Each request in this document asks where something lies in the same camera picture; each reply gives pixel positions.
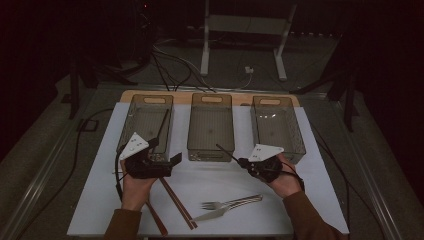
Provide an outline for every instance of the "brown sleeve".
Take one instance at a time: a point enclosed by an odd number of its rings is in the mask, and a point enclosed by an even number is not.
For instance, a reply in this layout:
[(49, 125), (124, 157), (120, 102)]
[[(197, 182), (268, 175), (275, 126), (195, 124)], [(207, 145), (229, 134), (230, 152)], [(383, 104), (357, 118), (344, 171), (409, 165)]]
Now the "brown sleeve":
[(347, 235), (324, 222), (305, 192), (292, 194), (283, 202), (298, 240), (347, 239)]
[(135, 240), (141, 212), (116, 209), (103, 237), (105, 240)]

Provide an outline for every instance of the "chopsticks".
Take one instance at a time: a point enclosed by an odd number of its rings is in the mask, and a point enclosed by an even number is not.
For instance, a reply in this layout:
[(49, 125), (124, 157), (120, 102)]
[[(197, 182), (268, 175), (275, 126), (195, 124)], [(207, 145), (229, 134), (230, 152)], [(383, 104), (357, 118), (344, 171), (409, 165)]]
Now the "chopsticks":
[(194, 228), (197, 228), (197, 224), (195, 222), (190, 221), (193, 218), (190, 216), (187, 209), (185, 209), (184, 205), (178, 199), (177, 195), (174, 193), (171, 186), (169, 186), (168, 182), (164, 178), (159, 178), (159, 180), (163, 184), (163, 186), (165, 187), (165, 190), (168, 192), (172, 201), (177, 206), (178, 210), (180, 211), (181, 215), (183, 216), (184, 220), (186, 221), (186, 223), (190, 227), (190, 229), (193, 230)]
[(166, 229), (165, 225), (163, 225), (162, 220), (160, 220), (160, 217), (156, 213), (156, 211), (153, 208), (152, 204), (150, 204), (150, 200), (147, 200), (146, 204), (147, 204), (147, 207), (150, 210), (150, 213), (152, 214), (153, 220), (155, 220), (155, 223), (158, 226), (160, 233), (162, 234), (162, 237), (167, 236), (168, 235), (168, 230)]

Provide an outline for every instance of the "transparent container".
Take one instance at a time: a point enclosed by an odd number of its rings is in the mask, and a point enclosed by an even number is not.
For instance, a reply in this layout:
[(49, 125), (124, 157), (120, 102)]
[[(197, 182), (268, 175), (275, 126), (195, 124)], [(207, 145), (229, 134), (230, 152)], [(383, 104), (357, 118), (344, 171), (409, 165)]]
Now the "transparent container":
[(284, 156), (293, 164), (306, 154), (290, 98), (254, 96), (251, 117), (254, 144), (284, 148)]
[(231, 157), (221, 151), (221, 145), (234, 153), (234, 127), (231, 95), (192, 95), (187, 149), (191, 161), (229, 162)]
[(118, 151), (136, 132), (144, 140), (159, 138), (159, 145), (152, 149), (151, 160), (169, 161), (170, 133), (172, 129), (173, 96), (140, 95), (132, 97)]

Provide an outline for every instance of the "white table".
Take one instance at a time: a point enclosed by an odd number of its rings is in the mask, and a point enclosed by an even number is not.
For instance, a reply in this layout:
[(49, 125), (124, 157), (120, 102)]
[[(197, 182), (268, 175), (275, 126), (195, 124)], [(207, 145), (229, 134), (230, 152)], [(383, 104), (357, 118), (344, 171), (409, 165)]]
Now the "white table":
[[(116, 146), (125, 122), (129, 103), (117, 103), (106, 129), (96, 159), (81, 194), (68, 235), (101, 236), (106, 231), (113, 210), (120, 207), (113, 174)], [(307, 154), (296, 168), (305, 181), (306, 194), (324, 220), (347, 234), (334, 188), (320, 156), (303, 108), (295, 108)], [(236, 150), (235, 157), (248, 157), (253, 149), (250, 108), (233, 107)], [(169, 237), (277, 236), (293, 232), (290, 219), (279, 197), (264, 183), (251, 177), (234, 161), (230, 163), (192, 162), (187, 158), (187, 136), (190, 105), (175, 104), (170, 155), (183, 153), (183, 160), (174, 167), (169, 185), (192, 217), (206, 212), (203, 201), (227, 201), (254, 194), (263, 194), (261, 202), (251, 203), (227, 212), (223, 217), (198, 222), (190, 230), (160, 181), (151, 191), (151, 202), (169, 232)], [(148, 210), (143, 208), (139, 228), (142, 236), (160, 236)]]

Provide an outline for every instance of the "fork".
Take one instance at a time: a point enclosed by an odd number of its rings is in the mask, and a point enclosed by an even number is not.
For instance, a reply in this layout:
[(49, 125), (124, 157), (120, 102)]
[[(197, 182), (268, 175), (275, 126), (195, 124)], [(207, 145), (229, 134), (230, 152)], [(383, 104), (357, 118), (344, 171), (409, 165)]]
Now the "fork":
[(251, 200), (262, 200), (262, 195), (261, 194), (254, 195), (254, 196), (250, 196), (250, 197), (231, 200), (231, 201), (228, 201), (228, 202), (203, 202), (202, 208), (206, 209), (206, 210), (215, 210), (215, 209), (220, 209), (222, 207), (226, 207), (226, 206), (231, 205), (233, 203), (243, 203), (243, 202), (249, 202)]
[(201, 216), (195, 217), (190, 221), (191, 222), (198, 222), (198, 221), (205, 221), (205, 220), (210, 220), (210, 219), (222, 217), (222, 216), (224, 216), (224, 214), (226, 212), (230, 211), (233, 208), (239, 207), (239, 206), (244, 205), (244, 204), (252, 203), (252, 202), (258, 202), (258, 201), (261, 201), (261, 200), (262, 200), (262, 196), (260, 198), (252, 198), (250, 200), (242, 200), (240, 202), (234, 202), (232, 204), (225, 205), (222, 208), (218, 208), (214, 211), (211, 211), (211, 212), (205, 213)]

